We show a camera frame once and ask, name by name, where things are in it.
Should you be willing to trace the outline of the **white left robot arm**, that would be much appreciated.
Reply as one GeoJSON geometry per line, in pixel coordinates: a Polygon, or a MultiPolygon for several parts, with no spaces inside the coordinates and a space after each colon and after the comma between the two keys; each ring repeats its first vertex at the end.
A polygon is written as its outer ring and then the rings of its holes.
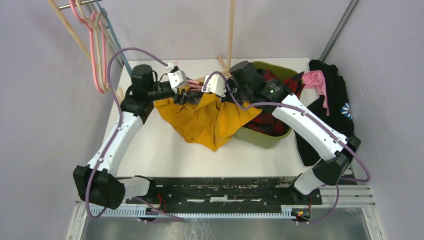
{"type": "Polygon", "coordinates": [[[152,112],[154,102],[175,97],[189,82],[178,66],[168,64],[167,69],[166,81],[160,81],[150,65],[139,64],[132,69],[131,84],[118,104],[118,116],[111,132],[87,165],[78,165],[73,171],[82,201],[115,210],[122,201],[133,197],[147,204],[156,200],[158,191],[151,186],[150,179],[141,176],[120,179],[117,174],[128,147],[152,112]]]}

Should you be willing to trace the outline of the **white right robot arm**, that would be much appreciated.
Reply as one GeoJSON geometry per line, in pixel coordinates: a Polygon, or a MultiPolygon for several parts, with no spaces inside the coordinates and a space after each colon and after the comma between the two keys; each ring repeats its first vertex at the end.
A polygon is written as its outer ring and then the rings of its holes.
{"type": "Polygon", "coordinates": [[[265,79],[252,62],[241,61],[229,70],[222,100],[243,110],[261,109],[282,121],[306,140],[319,155],[319,161],[300,173],[289,189],[289,199],[302,204],[309,194],[324,185],[335,186],[353,160],[358,160],[361,140],[333,129],[309,110],[297,95],[278,78],[265,79]]]}

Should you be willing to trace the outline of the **red plaid skirt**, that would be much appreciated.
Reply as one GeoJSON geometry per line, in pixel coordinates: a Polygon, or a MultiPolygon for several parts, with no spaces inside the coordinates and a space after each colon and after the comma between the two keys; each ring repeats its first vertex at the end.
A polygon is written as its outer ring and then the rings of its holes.
{"type": "MultiPolygon", "coordinates": [[[[276,74],[274,74],[271,70],[260,70],[260,75],[264,78],[265,82],[269,82],[274,79],[279,79],[276,74]]],[[[297,73],[289,78],[281,80],[281,82],[289,88],[289,90],[300,99],[301,93],[305,87],[303,83],[302,77],[304,75],[304,71],[297,73]]],[[[279,115],[274,116],[273,112],[264,112],[262,111],[252,120],[247,122],[243,127],[249,130],[258,132],[260,134],[268,135],[271,137],[281,137],[285,135],[290,128],[290,125],[287,125],[285,121],[281,120],[280,117],[280,109],[286,110],[286,108],[281,106],[274,106],[274,110],[279,110],[279,115]]]]}

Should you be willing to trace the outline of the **grey blue plastic hanger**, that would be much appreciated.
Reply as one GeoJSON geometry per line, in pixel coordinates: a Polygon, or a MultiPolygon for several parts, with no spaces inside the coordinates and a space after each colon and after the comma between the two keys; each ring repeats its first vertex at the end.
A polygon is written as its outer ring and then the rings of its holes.
{"type": "MultiPolygon", "coordinates": [[[[122,49],[121,44],[120,44],[120,42],[119,42],[119,40],[118,40],[118,38],[116,36],[116,33],[115,33],[114,28],[112,26],[112,23],[111,23],[111,21],[110,21],[110,19],[108,17],[107,11],[105,10],[104,7],[101,6],[99,0],[95,0],[95,2],[96,2],[97,7],[99,8],[100,12],[104,15],[104,18],[105,18],[105,21],[106,21],[106,27],[109,29],[109,32],[111,34],[111,37],[113,39],[114,44],[116,45],[116,47],[117,47],[118,50],[121,50],[122,49]]],[[[125,54],[123,52],[121,52],[119,54],[119,56],[122,59],[123,65],[124,65],[127,73],[129,75],[131,75],[131,73],[132,73],[133,70],[132,70],[132,68],[131,68],[131,66],[130,66],[130,64],[128,62],[128,59],[125,56],[125,54]]]]}

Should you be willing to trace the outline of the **yellow skirt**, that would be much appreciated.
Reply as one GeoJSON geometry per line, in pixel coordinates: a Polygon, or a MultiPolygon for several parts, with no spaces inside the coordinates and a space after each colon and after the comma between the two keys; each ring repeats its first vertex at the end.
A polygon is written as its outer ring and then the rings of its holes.
{"type": "Polygon", "coordinates": [[[160,116],[168,122],[187,143],[200,144],[212,151],[227,144],[232,136],[262,111],[243,110],[230,102],[220,102],[212,94],[203,95],[198,104],[178,105],[171,98],[154,103],[160,116]]]}

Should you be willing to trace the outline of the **olive green plastic basket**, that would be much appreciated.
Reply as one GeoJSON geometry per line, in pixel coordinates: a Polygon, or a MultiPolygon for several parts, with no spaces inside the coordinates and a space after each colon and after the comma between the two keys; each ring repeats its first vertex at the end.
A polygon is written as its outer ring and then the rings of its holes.
{"type": "MultiPolygon", "coordinates": [[[[251,63],[257,70],[270,70],[280,80],[285,80],[298,74],[296,70],[291,68],[271,64],[264,61],[252,61],[251,63]]],[[[271,149],[277,146],[282,139],[288,137],[291,132],[292,128],[286,124],[284,125],[283,134],[279,136],[267,135],[242,126],[234,133],[232,137],[234,139],[241,140],[264,149],[271,149]]]]}

